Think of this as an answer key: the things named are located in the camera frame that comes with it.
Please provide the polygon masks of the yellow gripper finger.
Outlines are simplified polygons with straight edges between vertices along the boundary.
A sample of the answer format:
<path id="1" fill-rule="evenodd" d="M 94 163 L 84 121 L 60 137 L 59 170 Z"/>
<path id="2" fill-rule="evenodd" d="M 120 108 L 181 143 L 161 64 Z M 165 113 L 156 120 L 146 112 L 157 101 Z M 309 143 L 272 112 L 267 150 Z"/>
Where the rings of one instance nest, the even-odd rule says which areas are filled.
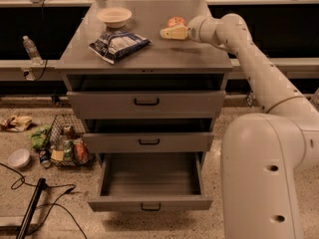
<path id="1" fill-rule="evenodd" d="M 164 39 L 185 40 L 187 38 L 187 28 L 182 24 L 161 29 L 159 33 Z"/>

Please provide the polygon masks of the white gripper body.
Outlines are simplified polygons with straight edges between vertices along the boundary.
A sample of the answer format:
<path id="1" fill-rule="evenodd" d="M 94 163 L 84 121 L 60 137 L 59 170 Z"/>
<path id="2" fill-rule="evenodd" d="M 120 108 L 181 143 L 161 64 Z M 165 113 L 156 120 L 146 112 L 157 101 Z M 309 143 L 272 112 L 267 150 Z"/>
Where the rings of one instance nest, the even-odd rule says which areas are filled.
<path id="1" fill-rule="evenodd" d="M 194 42 L 206 43 L 216 47 L 219 44 L 216 34 L 217 25 L 217 19 L 196 16 L 187 24 L 187 35 Z"/>

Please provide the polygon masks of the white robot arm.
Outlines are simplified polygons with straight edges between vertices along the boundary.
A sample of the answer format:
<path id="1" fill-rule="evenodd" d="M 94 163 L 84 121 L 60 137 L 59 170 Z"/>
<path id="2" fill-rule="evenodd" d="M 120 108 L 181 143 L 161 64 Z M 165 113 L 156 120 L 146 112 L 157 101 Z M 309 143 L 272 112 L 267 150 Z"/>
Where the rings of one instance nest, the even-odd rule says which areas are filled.
<path id="1" fill-rule="evenodd" d="M 197 16 L 160 31 L 234 55 L 261 107 L 222 139 L 225 239 L 303 239 L 294 172 L 318 163 L 319 112 L 254 44 L 237 14 Z"/>

